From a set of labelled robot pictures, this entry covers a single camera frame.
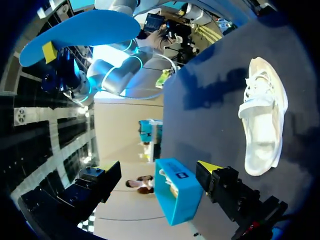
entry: woman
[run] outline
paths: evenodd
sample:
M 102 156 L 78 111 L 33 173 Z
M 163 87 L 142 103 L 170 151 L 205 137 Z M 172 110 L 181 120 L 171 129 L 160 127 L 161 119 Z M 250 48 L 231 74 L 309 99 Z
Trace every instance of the woman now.
M 154 189 L 154 177 L 151 175 L 140 176 L 136 180 L 127 180 L 125 185 L 128 188 L 135 188 L 140 194 L 153 194 Z

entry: beige wall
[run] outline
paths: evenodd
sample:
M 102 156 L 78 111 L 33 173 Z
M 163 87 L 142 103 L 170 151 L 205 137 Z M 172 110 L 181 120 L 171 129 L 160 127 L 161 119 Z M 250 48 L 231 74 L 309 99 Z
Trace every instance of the beige wall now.
M 95 134 L 100 158 L 104 161 L 125 163 L 146 162 L 138 133 L 139 120 L 162 119 L 161 98 L 149 101 L 100 99 L 94 105 Z
M 95 212 L 94 234 L 108 240 L 194 240 L 187 223 L 170 226 L 154 194 L 141 195 L 125 181 L 153 174 L 154 164 L 121 163 L 122 178 Z

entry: person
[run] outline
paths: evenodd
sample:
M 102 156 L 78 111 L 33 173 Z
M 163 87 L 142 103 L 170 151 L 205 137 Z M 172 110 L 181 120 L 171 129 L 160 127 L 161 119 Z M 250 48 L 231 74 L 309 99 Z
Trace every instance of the person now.
M 164 47 L 174 44 L 176 40 L 167 36 L 167 27 L 163 24 L 159 30 L 152 33 L 148 33 L 141 30 L 139 35 L 136 37 L 138 40 L 147 40 L 148 44 L 154 49 L 164 53 Z
M 127 180 L 125 185 L 128 188 L 134 188 L 140 194 L 153 194 L 154 189 L 154 177 L 151 175 L 140 176 L 136 180 Z

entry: cyan box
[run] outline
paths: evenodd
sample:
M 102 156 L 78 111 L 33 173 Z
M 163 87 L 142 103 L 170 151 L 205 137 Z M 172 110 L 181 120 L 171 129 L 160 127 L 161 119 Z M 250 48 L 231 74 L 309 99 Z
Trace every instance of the cyan box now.
M 166 183 L 164 173 L 178 189 L 175 197 Z M 157 159 L 155 161 L 154 193 L 162 211 L 171 226 L 190 221 L 194 218 L 203 194 L 203 188 L 195 174 L 175 158 Z
M 95 5 L 95 0 L 70 0 L 74 12 L 84 10 Z

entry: vent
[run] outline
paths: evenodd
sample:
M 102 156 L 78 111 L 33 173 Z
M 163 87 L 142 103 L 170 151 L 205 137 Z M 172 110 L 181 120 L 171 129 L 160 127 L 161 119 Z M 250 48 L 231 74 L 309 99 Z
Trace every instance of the vent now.
M 0 95 L 15 96 L 17 94 L 19 76 L 22 66 L 19 63 L 19 58 L 12 55 L 5 67 L 0 84 Z
M 60 148 L 64 148 L 76 138 L 85 134 L 87 122 L 85 116 L 58 119 L 58 137 Z
M 81 169 L 78 151 L 74 152 L 71 156 L 64 160 L 63 165 L 69 182 L 72 183 Z
M 39 186 L 54 198 L 65 189 L 57 170 L 49 173 L 48 176 L 40 182 Z

